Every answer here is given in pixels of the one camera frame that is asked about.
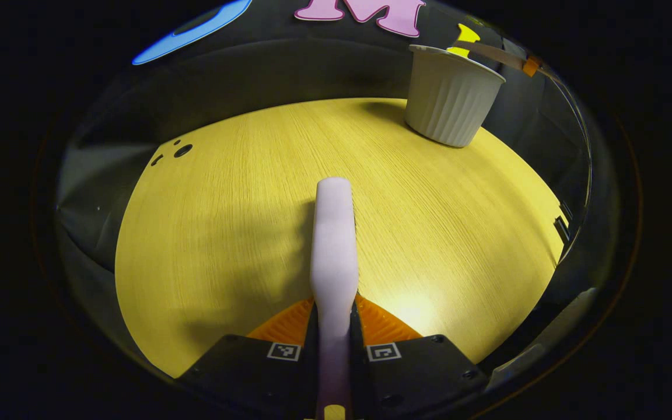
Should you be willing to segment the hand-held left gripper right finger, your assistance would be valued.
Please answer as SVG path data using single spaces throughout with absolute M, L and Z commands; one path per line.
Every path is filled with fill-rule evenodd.
M 461 415 L 488 382 L 450 338 L 422 335 L 356 296 L 351 311 L 353 418 L 451 418 Z

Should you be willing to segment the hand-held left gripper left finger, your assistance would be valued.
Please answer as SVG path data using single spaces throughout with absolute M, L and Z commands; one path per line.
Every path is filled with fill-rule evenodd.
M 317 324 L 314 299 L 301 300 L 247 335 L 224 335 L 177 381 L 245 419 L 315 419 Z

